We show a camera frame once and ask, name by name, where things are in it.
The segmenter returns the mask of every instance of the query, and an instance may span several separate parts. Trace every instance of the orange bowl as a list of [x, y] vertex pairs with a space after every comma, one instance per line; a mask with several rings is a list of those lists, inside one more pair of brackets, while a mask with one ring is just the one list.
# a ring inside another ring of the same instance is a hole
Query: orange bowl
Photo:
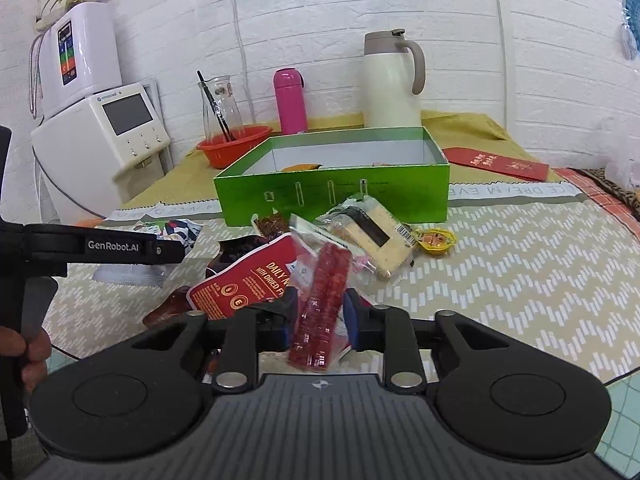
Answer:
[[225, 142], [222, 136], [217, 136], [211, 140], [199, 142], [196, 148], [209, 159], [209, 165], [217, 170], [224, 170], [238, 160], [241, 156], [254, 149], [263, 142], [273, 128], [270, 126], [245, 126], [244, 137], [242, 139]]

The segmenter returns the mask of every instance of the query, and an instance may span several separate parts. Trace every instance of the pink thermos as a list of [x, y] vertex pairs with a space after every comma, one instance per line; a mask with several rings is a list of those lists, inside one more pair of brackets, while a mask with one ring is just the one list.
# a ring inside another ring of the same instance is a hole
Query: pink thermos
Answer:
[[306, 132], [305, 82], [295, 68], [281, 68], [273, 75], [278, 115], [283, 135]]

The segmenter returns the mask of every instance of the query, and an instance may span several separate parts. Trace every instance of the jug handle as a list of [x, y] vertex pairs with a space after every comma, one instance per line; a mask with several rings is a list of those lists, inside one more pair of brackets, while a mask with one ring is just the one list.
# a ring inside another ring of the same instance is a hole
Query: jug handle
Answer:
[[424, 89], [424, 80], [426, 78], [426, 66], [424, 64], [424, 53], [420, 48], [420, 45], [415, 41], [398, 40], [396, 46], [399, 48], [408, 48], [414, 55], [414, 85], [411, 88], [411, 92], [414, 95], [418, 95]]

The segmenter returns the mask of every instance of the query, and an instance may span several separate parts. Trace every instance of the finger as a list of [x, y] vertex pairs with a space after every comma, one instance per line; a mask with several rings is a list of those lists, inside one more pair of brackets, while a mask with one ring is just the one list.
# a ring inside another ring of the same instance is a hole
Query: finger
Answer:
[[30, 363], [22, 369], [24, 389], [31, 393], [36, 385], [47, 377], [47, 364], [44, 362]]
[[43, 328], [40, 329], [36, 339], [27, 346], [27, 358], [31, 362], [44, 361], [51, 357], [51, 339]]
[[18, 357], [24, 354], [27, 345], [22, 336], [14, 330], [0, 326], [0, 355]]

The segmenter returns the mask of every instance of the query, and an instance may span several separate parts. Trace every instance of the black screen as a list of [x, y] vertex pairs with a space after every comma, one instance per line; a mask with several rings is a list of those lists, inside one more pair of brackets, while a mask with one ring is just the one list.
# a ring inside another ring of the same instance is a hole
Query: black screen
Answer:
[[116, 135], [121, 135], [152, 120], [140, 94], [133, 94], [112, 103], [103, 104], [102, 108]]

